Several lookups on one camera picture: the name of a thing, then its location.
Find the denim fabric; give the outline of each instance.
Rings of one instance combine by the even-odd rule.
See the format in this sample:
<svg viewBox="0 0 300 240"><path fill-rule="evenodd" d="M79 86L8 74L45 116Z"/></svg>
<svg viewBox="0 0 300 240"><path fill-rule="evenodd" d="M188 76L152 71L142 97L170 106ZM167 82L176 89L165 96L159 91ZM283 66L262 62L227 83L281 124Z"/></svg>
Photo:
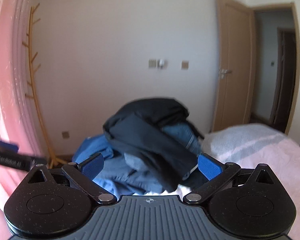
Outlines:
<svg viewBox="0 0 300 240"><path fill-rule="evenodd" d="M198 139L187 124L180 123L165 126L162 131L189 150L189 154L200 155L201 148ZM143 195L146 192L162 193L162 185L151 174L141 159L112 149L104 135L89 137L83 141L72 161L80 163L96 152L100 152L105 164L103 170L93 180L117 198L120 195ZM187 179L190 171L183 177Z"/></svg>

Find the sheer curtain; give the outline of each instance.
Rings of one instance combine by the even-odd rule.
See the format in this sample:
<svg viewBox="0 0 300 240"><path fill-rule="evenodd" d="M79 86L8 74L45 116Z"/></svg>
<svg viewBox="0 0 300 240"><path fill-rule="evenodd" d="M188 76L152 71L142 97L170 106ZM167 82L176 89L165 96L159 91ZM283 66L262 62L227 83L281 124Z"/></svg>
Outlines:
<svg viewBox="0 0 300 240"><path fill-rule="evenodd" d="M25 98L26 39L30 0L0 0L0 138L22 153L42 156L30 107ZM0 209L25 172L0 166Z"/></svg>

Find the door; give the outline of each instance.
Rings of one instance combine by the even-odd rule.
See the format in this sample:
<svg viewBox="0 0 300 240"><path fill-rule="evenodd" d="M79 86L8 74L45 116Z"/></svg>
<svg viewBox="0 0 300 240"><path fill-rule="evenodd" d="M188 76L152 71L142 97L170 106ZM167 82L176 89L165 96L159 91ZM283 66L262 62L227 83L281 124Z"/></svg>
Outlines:
<svg viewBox="0 0 300 240"><path fill-rule="evenodd" d="M293 99L293 92L296 80L296 33L294 30L279 29L279 59L281 66L279 73L279 95L274 115L274 127L285 132Z"/></svg>
<svg viewBox="0 0 300 240"><path fill-rule="evenodd" d="M249 122L256 64L254 11L235 0L217 0L219 81L213 131Z"/></svg>

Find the door lock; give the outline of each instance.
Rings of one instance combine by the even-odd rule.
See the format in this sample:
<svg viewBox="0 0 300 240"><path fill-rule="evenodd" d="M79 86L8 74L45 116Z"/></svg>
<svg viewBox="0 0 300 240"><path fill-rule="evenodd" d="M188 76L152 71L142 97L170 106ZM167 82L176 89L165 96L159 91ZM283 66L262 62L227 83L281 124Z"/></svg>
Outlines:
<svg viewBox="0 0 300 240"><path fill-rule="evenodd" d="M228 70L228 69L220 69L219 70L219 77L220 79L224 79L226 77L226 74L231 74L232 70Z"/></svg>

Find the wooden coat rack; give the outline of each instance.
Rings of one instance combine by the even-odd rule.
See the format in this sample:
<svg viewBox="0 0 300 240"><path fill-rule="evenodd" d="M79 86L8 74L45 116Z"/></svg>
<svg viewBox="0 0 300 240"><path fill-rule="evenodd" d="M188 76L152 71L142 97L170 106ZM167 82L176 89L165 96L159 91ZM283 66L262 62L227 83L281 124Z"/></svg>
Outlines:
<svg viewBox="0 0 300 240"><path fill-rule="evenodd" d="M53 147L50 143L49 136L48 136L48 133L47 133L47 129L46 129L46 127L44 125L44 122L43 122L43 118L42 118L42 114L41 114L41 110L40 110L40 105L39 105L39 100L38 100L38 96L37 96L37 90L36 90L36 86L35 86L34 74L38 71L41 64L39 64L36 68L33 67L33 61L37 57L38 52L36 52L34 54L34 56L32 55L32 27L33 27L34 24L36 24L38 21L40 21L40 18L33 21L34 13L37 10L37 8L39 7L39 5L40 5L40 3L38 3L36 7L31 6L30 19L29 19L29 32L27 33L28 43L26 43L25 41L22 42L22 44L28 48L28 52L29 52L30 82L27 81L27 83L32 88L32 95L26 94L26 98L30 98L30 99L34 100L34 105L35 105L35 109L37 111L40 128L41 128L44 140L47 144L48 153L49 153L49 156L50 156L49 168L53 168L54 166L57 166L59 163L67 164L67 162L56 156L55 151L54 151L54 149L53 149Z"/></svg>

